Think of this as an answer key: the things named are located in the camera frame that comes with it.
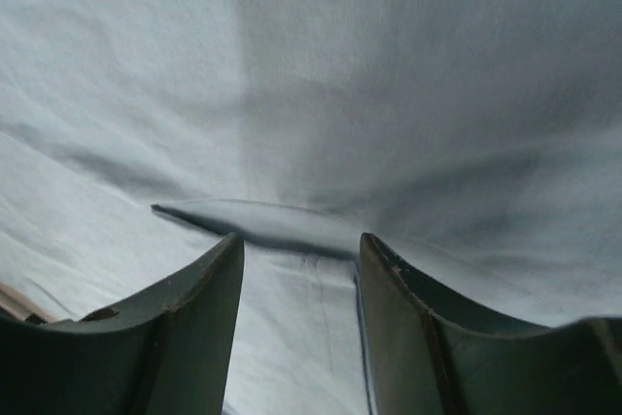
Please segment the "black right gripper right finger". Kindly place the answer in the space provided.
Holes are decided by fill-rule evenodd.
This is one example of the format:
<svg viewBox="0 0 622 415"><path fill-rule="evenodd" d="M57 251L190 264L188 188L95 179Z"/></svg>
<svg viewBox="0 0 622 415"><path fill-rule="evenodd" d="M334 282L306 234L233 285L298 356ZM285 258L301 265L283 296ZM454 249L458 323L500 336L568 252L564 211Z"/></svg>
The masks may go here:
<svg viewBox="0 0 622 415"><path fill-rule="evenodd" d="M360 241L369 381L380 414L617 414L621 322L532 324Z"/></svg>

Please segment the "grey-blue t-shirt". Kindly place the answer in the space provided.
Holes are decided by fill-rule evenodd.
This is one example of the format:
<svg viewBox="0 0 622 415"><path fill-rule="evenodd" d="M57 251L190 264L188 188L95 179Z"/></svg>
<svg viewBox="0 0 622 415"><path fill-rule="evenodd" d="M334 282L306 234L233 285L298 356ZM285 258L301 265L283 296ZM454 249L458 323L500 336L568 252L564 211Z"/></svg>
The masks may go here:
<svg viewBox="0 0 622 415"><path fill-rule="evenodd" d="M621 311L621 0L1 0L1 279L79 318L229 231L228 414L369 410L371 232L503 313Z"/></svg>

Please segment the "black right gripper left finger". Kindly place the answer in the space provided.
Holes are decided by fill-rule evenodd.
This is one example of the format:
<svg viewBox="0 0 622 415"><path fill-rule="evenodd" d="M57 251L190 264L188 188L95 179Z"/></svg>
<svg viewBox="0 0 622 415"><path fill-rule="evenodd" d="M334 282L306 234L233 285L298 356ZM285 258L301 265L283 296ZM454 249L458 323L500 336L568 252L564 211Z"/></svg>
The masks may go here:
<svg viewBox="0 0 622 415"><path fill-rule="evenodd" d="M80 320L1 291L5 414L219 414L240 302L234 234L188 266Z"/></svg>

